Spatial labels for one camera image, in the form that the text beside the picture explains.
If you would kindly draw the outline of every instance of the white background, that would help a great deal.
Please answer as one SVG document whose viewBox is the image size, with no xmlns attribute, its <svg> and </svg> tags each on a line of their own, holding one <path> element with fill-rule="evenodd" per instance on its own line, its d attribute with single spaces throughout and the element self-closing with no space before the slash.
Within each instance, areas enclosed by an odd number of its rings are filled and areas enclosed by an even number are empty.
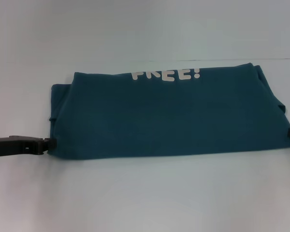
<svg viewBox="0 0 290 232">
<path fill-rule="evenodd" d="M 0 0 L 0 137 L 48 137 L 74 72 L 261 65 L 290 120 L 290 0 Z M 290 149 L 0 158 L 0 232 L 290 232 Z"/>
</svg>

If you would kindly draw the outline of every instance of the white surface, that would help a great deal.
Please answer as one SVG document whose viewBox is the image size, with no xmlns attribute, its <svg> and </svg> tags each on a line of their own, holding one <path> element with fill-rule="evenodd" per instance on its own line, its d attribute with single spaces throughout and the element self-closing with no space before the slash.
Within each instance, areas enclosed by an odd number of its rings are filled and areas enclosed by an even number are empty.
<svg viewBox="0 0 290 232">
<path fill-rule="evenodd" d="M 248 62 L 261 65 L 290 120 L 290 0 L 0 0 L 0 136 L 47 137 L 50 87 L 75 71 Z M 5 231 L 290 232 L 290 149 L 1 157 Z"/>
</svg>

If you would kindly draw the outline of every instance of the folded teal garment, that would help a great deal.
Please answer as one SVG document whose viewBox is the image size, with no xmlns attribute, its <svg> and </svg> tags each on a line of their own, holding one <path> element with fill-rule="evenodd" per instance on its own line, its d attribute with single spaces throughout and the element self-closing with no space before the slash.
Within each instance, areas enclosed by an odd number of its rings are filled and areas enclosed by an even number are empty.
<svg viewBox="0 0 290 232">
<path fill-rule="evenodd" d="M 52 87 L 51 155 L 100 159 L 290 147 L 285 106 L 259 66 L 118 75 Z"/>
</svg>

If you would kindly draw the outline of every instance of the teal t-shirt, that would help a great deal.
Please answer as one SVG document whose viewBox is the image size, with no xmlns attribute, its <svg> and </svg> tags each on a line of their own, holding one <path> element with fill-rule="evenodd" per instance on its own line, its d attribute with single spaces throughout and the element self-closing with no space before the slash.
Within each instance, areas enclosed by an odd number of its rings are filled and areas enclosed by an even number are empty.
<svg viewBox="0 0 290 232">
<path fill-rule="evenodd" d="M 76 72 L 52 87 L 51 155 L 173 156 L 290 147 L 285 106 L 259 66 Z"/>
</svg>

